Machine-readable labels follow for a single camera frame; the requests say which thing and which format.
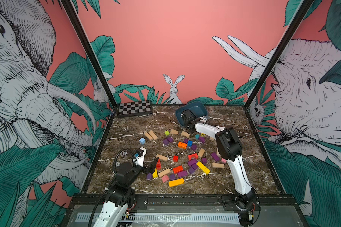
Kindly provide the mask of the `teal plastic storage bin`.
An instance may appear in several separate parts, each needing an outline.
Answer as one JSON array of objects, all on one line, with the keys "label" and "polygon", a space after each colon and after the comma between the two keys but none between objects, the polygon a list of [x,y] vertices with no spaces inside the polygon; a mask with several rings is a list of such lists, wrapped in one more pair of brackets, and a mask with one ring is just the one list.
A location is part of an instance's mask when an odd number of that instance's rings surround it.
[{"label": "teal plastic storage bin", "polygon": [[186,128],[191,121],[208,115],[207,109],[200,101],[189,103],[175,112],[179,125]]}]

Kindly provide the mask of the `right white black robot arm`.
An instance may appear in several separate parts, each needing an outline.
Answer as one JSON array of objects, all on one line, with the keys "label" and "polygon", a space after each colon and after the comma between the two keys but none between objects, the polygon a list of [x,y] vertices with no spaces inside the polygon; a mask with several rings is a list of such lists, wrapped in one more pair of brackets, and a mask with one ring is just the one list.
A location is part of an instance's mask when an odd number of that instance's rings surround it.
[{"label": "right white black robot arm", "polygon": [[240,225],[251,227],[255,223],[257,192],[247,177],[242,159],[242,143],[236,131],[232,126],[209,124],[204,117],[196,116],[191,110],[177,110],[176,118],[185,129],[203,133],[216,140],[218,152],[226,160],[234,180],[235,205],[241,211]]}]

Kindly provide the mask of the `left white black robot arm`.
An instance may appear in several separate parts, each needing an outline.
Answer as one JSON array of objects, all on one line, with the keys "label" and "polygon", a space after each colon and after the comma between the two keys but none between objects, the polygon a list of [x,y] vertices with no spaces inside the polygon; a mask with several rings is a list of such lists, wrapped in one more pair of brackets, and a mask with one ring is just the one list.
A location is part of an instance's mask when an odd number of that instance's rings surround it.
[{"label": "left white black robot arm", "polygon": [[141,173],[153,174],[159,158],[150,165],[144,164],[146,148],[140,147],[135,152],[122,148],[114,158],[114,177],[104,189],[99,201],[94,206],[88,226],[116,227],[129,209],[135,206],[135,191],[132,183]]}]

